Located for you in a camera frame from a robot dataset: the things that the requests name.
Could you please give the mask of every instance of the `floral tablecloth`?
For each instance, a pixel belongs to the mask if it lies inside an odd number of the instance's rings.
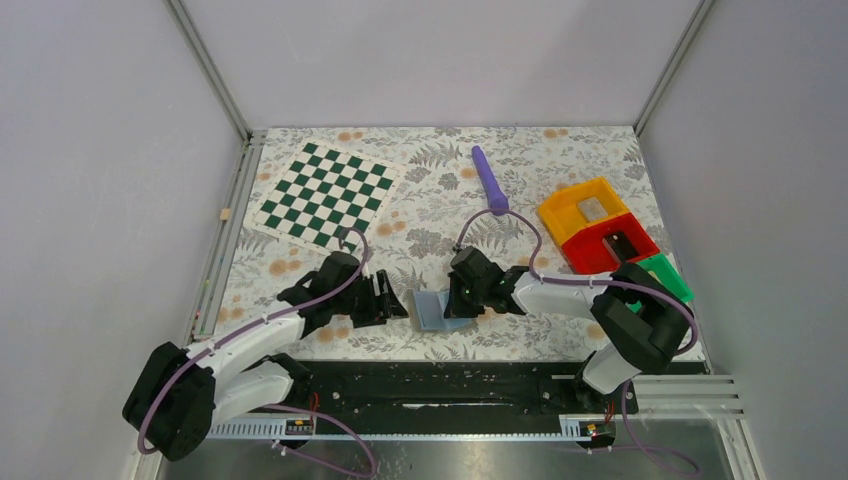
[[[404,181],[369,238],[374,251],[369,267],[389,272],[398,297],[410,310],[410,291],[448,287],[451,247],[465,219],[486,207],[471,161],[474,145],[486,153],[511,208],[540,229],[535,210],[551,193],[604,176],[657,245],[670,253],[642,153],[629,127],[271,129],[251,203],[272,187],[271,179],[307,138],[407,166]],[[537,267],[570,273],[551,238],[544,233],[543,238]],[[527,263],[534,237],[512,217],[484,216],[471,227],[465,243],[509,266]],[[242,228],[216,334],[274,311],[279,305],[275,295],[322,261],[318,253]],[[471,327],[452,333],[422,332],[410,319],[353,329],[349,318],[335,317],[280,351],[302,360],[582,361],[607,341],[600,326],[588,319],[487,310]],[[700,345],[678,357],[703,358]]]

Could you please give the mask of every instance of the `chessboard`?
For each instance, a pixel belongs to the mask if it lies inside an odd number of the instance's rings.
[[[391,200],[405,167],[320,140],[306,140],[271,189],[245,218],[245,226],[310,250],[338,249],[343,227],[373,230]],[[353,250],[355,235],[344,238]]]

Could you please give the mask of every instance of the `white wall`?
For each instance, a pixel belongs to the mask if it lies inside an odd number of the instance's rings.
[[[188,0],[253,128],[633,124],[698,0]]]
[[[118,478],[237,151],[161,2],[0,2],[0,478]]]
[[[718,2],[643,136],[770,479],[848,478],[848,4]]]

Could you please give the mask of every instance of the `purple toy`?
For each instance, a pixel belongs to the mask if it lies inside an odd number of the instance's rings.
[[[483,182],[483,190],[486,192],[486,198],[489,200],[489,208],[497,208],[499,210],[508,210],[509,201],[506,195],[498,187],[498,181],[495,179],[495,174],[489,167],[489,162],[486,160],[486,155],[478,146],[471,147],[471,159],[474,160],[474,166],[477,168],[477,175]],[[503,215],[503,212],[494,212],[495,215]]]

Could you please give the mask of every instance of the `purple cable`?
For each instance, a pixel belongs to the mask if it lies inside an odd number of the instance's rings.
[[[268,315],[268,320],[273,320],[275,318],[284,317],[284,316],[286,316],[286,315],[288,315],[292,312],[296,312],[297,310],[300,310],[302,308],[308,308],[308,307],[311,307],[312,305],[315,305],[317,303],[321,303],[324,300],[327,300],[328,298],[338,294],[339,292],[341,292],[345,288],[349,287],[350,284],[352,284],[356,280],[356,278],[362,272],[362,267],[365,265],[365,262],[367,262],[368,258],[370,257],[370,250],[368,249],[368,241],[365,239],[365,234],[363,234],[362,232],[360,232],[359,230],[357,230],[355,228],[344,227],[344,229],[342,230],[342,233],[347,233],[347,232],[354,232],[357,235],[359,235],[359,238],[362,239],[362,247],[363,247],[362,261],[359,262],[359,266],[356,267],[356,271],[353,272],[353,275],[351,275],[350,278],[345,280],[344,283],[339,285],[338,288],[330,291],[329,293],[321,295],[320,297],[315,298],[313,300],[310,300],[308,302],[303,302],[299,305],[295,305],[295,306],[289,307],[289,308],[284,308],[284,309],[282,309],[282,310],[280,310],[276,313],[272,313],[272,314]],[[339,238],[339,248],[342,248],[341,237]],[[256,320],[254,320],[250,323],[247,323],[247,324],[237,328],[236,330],[233,330],[229,334],[225,335],[224,338],[222,338],[221,340],[219,340],[218,342],[215,343],[215,350],[218,350],[219,348],[223,347],[227,343],[233,341],[233,339],[235,339],[239,335],[243,334],[244,332],[247,332],[248,330],[251,330],[254,327],[257,327],[259,325],[264,324],[265,321],[266,321],[265,318],[257,318]],[[154,448],[147,448],[147,445],[144,444],[144,439],[147,436],[147,429],[150,428],[150,422],[153,420],[153,416],[156,414],[156,410],[159,409],[159,406],[162,404],[162,401],[165,399],[165,396],[168,394],[168,392],[171,390],[171,388],[174,386],[174,384],[177,383],[177,380],[179,380],[180,377],[182,377],[185,374],[185,372],[188,371],[189,368],[191,368],[193,365],[195,365],[197,362],[199,362],[200,360],[202,360],[204,357],[208,356],[211,353],[212,353],[212,350],[209,349],[209,348],[206,348],[204,350],[201,350],[197,355],[191,357],[188,362],[186,362],[182,367],[180,367],[176,372],[174,372],[174,374],[171,376],[171,378],[169,378],[168,381],[165,382],[165,385],[162,386],[162,389],[159,390],[159,394],[156,395],[156,398],[153,399],[153,402],[150,404],[150,408],[147,410],[147,414],[144,416],[144,420],[142,420],[142,422],[141,422],[141,427],[138,429],[138,441],[136,442],[136,444],[138,446],[139,452],[141,452],[144,455],[149,455],[151,453],[155,453],[158,450],[155,447]],[[376,466],[375,466],[376,463],[373,461],[374,454],[371,453],[371,450],[369,450],[368,447],[365,445],[365,443],[362,442],[362,439],[357,437],[356,434],[353,433],[352,430],[350,430],[350,428],[348,428],[346,425],[342,425],[341,422],[339,422],[338,420],[331,418],[328,415],[324,415],[324,414],[314,413],[314,415],[319,416],[321,418],[324,418],[326,420],[329,420],[329,421],[335,423],[340,428],[342,428],[346,432],[350,433],[354,437],[354,439],[357,439],[359,444],[362,445],[362,448],[365,449],[365,453],[368,455],[368,458],[371,459],[371,461],[372,461],[371,462],[372,470],[374,470],[376,472]],[[328,462],[324,462],[323,460],[318,461],[318,463],[320,463],[321,465],[324,465],[326,467],[336,469],[336,470],[338,470],[338,468],[339,468],[339,467],[335,467],[334,465],[332,465]],[[364,478],[371,478],[373,476],[374,476],[374,474],[371,474],[368,477],[364,477]]]
[[[585,450],[583,448],[558,448],[556,450],[559,451],[559,452],[565,452],[565,453],[589,454],[589,450]],[[695,463],[695,460],[692,457],[690,457],[689,455],[686,455],[685,453],[681,452],[680,450],[677,450],[677,449],[674,449],[674,448],[669,448],[669,447],[652,447],[650,445],[642,445],[642,446],[639,446],[639,445],[621,445],[621,446],[612,447],[612,448],[596,448],[594,450],[591,450],[591,454],[597,455],[599,453],[616,453],[616,452],[622,452],[622,451],[626,452],[626,451],[634,451],[634,450],[642,452],[642,453],[645,453],[645,451],[647,450],[649,452],[662,453],[662,454],[666,454],[666,455],[675,456],[675,457],[683,460],[684,462],[688,463],[689,465],[691,465],[692,468],[694,468],[695,470],[693,472],[680,472],[680,471],[676,471],[676,470],[672,469],[671,470],[672,472],[677,473],[679,475],[689,476],[689,477],[693,477],[693,478],[697,478],[697,477],[700,477],[701,475],[703,475],[701,468],[698,467],[698,464]],[[659,467],[660,468],[666,468],[667,470],[669,469],[669,468],[666,467],[666,465],[663,465],[663,464],[659,464]]]
[[[333,418],[333,417],[331,417],[331,416],[329,416],[325,413],[313,412],[313,411],[310,411],[310,410],[303,410],[301,408],[294,408],[294,407],[289,407],[289,406],[286,406],[286,405],[265,405],[262,408],[270,408],[272,410],[279,410],[281,412],[301,413],[303,415],[310,415],[310,416],[313,416],[313,417],[323,418],[324,420],[327,420],[328,422],[332,423],[333,425],[341,428],[342,430],[347,432],[348,435],[353,437],[353,439],[356,440],[356,443],[358,443],[362,447],[362,450],[365,451],[365,455],[368,456],[368,462],[371,464],[371,471],[368,472],[368,473],[363,473],[363,472],[357,472],[355,470],[348,470],[346,468],[339,467],[338,465],[333,465],[332,463],[330,463],[326,460],[322,460],[318,457],[314,457],[312,455],[309,455],[308,453],[303,453],[299,450],[290,449],[290,448],[287,448],[287,447],[281,447],[282,450],[283,450],[283,453],[288,452],[288,453],[297,455],[298,457],[305,458],[306,460],[309,460],[311,462],[315,462],[315,463],[317,463],[319,465],[323,465],[323,466],[325,466],[325,467],[327,467],[331,470],[335,470],[339,473],[343,473],[345,475],[350,475],[352,477],[371,478],[371,477],[377,475],[377,460],[374,458],[374,453],[371,452],[371,449],[368,448],[368,445],[365,444],[365,441],[362,440],[362,437],[357,435],[356,432],[354,432],[352,428],[348,427],[347,425],[345,425],[341,421],[336,420],[335,418]]]
[[[643,285],[636,285],[636,284],[633,284],[633,283],[621,282],[621,281],[618,281],[618,280],[596,280],[596,281],[590,282],[589,280],[567,280],[567,279],[561,279],[561,278],[544,278],[543,279],[542,276],[539,275],[539,273],[536,272],[536,269],[533,267],[533,262],[536,260],[536,255],[538,255],[539,250],[542,249],[542,234],[539,233],[539,229],[536,228],[532,223],[530,223],[529,220],[524,218],[524,216],[522,216],[521,214],[513,212],[512,210],[487,208],[485,210],[481,210],[481,211],[475,213],[474,215],[471,216],[471,218],[468,219],[468,221],[465,222],[465,225],[462,227],[462,231],[459,232],[459,238],[456,241],[457,246],[462,243],[462,239],[465,238],[465,233],[468,231],[468,227],[471,226],[471,223],[474,220],[476,220],[477,217],[484,215],[484,214],[487,214],[487,213],[494,213],[495,211],[501,212],[501,213],[506,213],[508,215],[512,215],[513,217],[519,219],[525,225],[530,227],[530,230],[532,230],[533,234],[536,235],[536,248],[533,249],[533,255],[530,256],[529,267],[530,267],[530,274],[533,275],[533,277],[535,277],[539,281],[553,283],[553,284],[557,284],[557,285],[571,285],[571,286],[585,286],[585,285],[591,286],[593,284],[594,285],[606,285],[606,286],[611,286],[611,287],[629,288],[631,290],[636,290],[637,292],[647,293],[648,295],[652,295],[652,296],[659,298],[659,299],[661,299],[665,302],[668,302],[671,306],[673,306],[681,314],[683,314],[683,316],[686,318],[686,321],[689,322],[689,328],[692,330],[692,336],[689,339],[689,343],[687,343],[683,348],[681,348],[680,350],[675,352],[675,356],[680,355],[681,353],[688,352],[698,342],[698,326],[695,324],[695,317],[693,317],[692,314],[689,313],[689,310],[683,304],[681,304],[679,300],[676,300],[676,299],[666,295],[665,293],[660,292],[659,290],[655,290],[655,289],[650,288],[650,287],[645,287]],[[622,405],[626,405],[625,400],[627,400],[627,399],[625,398],[625,395],[627,393],[627,388],[630,386],[630,383],[631,383],[630,380],[627,380],[626,382],[623,383],[624,387],[621,390],[621,396],[622,396],[621,404]],[[630,445],[628,447],[638,448],[652,462],[657,464],[660,468],[663,468],[663,469],[668,470],[670,472],[674,472],[678,475],[693,477],[693,478],[701,476],[701,469],[698,467],[698,464],[695,463],[695,461],[692,458],[686,456],[682,452],[671,449],[671,448],[651,447],[651,446],[646,446],[646,445],[642,444],[642,442],[640,442],[639,439],[630,430],[630,423],[627,420],[627,409],[625,408],[623,410],[624,411],[621,412],[621,418],[624,421],[624,428],[627,429],[627,433],[630,434],[630,437],[633,439],[633,443],[635,443],[635,445]],[[659,458],[652,455],[650,453],[650,451],[667,453],[669,455],[673,455],[673,456],[676,456],[678,458],[681,458],[684,461],[686,461],[687,463],[689,463],[690,465],[692,465],[695,468],[695,471],[694,472],[684,472],[682,470],[678,470],[674,467],[671,467],[667,463],[664,463],[662,460],[660,460]]]
[[[625,405],[625,407],[622,408],[621,420],[624,421],[625,430],[627,430],[627,433],[630,435],[630,438],[633,440],[633,443],[636,444],[636,445],[629,445],[629,447],[635,447],[635,448],[638,448],[639,450],[641,450],[642,453],[644,453],[646,457],[651,459],[652,462],[654,462],[658,467],[662,468],[663,470],[668,470],[669,472],[676,473],[676,474],[683,476],[683,477],[699,478],[703,474],[703,472],[701,472],[701,468],[698,466],[697,463],[695,463],[695,460],[693,460],[692,457],[689,457],[688,455],[684,454],[683,452],[675,450],[673,448],[647,446],[647,445],[643,444],[641,440],[639,440],[639,437],[637,437],[636,435],[633,434],[633,430],[630,429],[630,420],[627,419],[627,407],[626,407],[626,405],[627,405],[627,390],[630,388],[631,383],[632,383],[631,380],[628,379],[626,382],[621,384],[622,385],[622,387],[621,387],[621,404]],[[671,465],[663,462],[662,460],[655,457],[654,455],[652,455],[651,452],[650,452],[651,450],[653,450],[655,452],[666,453],[668,455],[675,456],[675,457],[683,460],[684,462],[688,463],[689,465],[692,465],[692,467],[695,469],[695,471],[684,472],[683,470],[678,470],[678,469],[672,467]]]
[[[530,223],[529,220],[524,218],[521,214],[513,212],[512,210],[487,208],[485,210],[480,210],[479,212],[475,213],[474,215],[471,216],[471,218],[468,219],[468,221],[465,222],[465,226],[463,226],[462,231],[459,232],[459,238],[456,240],[456,244],[460,245],[462,243],[462,239],[465,238],[465,233],[468,231],[468,227],[471,226],[471,223],[474,220],[476,220],[477,217],[479,217],[481,215],[485,215],[487,213],[494,213],[494,212],[500,212],[500,213],[506,213],[508,215],[512,215],[513,217],[521,220],[525,225],[530,227],[530,230],[532,230],[533,234],[536,235],[536,248],[533,249],[533,254],[530,255],[529,266],[530,266],[530,274],[533,275],[533,277],[535,277],[537,280],[539,280],[541,282],[553,283],[555,285],[570,285],[570,286],[605,285],[605,286],[609,286],[609,287],[627,288],[627,289],[630,289],[630,290],[636,290],[637,292],[647,293],[648,295],[651,295],[653,297],[659,298],[660,300],[667,302],[669,305],[671,305],[672,307],[677,309],[677,311],[679,311],[683,315],[683,317],[686,319],[686,321],[689,323],[689,328],[692,331],[692,335],[691,335],[691,337],[689,337],[689,343],[687,343],[686,345],[683,346],[683,348],[681,348],[680,350],[675,352],[675,355],[680,355],[682,353],[688,352],[689,350],[692,350],[695,347],[695,345],[698,343],[698,326],[695,324],[695,317],[693,317],[692,314],[689,313],[689,309],[687,309],[683,304],[681,304],[679,300],[677,300],[673,297],[670,297],[670,296],[666,295],[665,293],[660,292],[659,290],[653,289],[651,287],[646,287],[646,286],[643,286],[643,285],[636,285],[634,283],[621,282],[621,281],[618,281],[618,280],[589,281],[589,280],[568,280],[568,279],[563,279],[563,278],[542,278],[542,275],[540,275],[539,272],[537,272],[536,268],[534,267],[534,262],[536,261],[536,255],[538,255],[539,250],[542,249],[542,234],[539,233],[539,229],[536,228],[532,223]]]

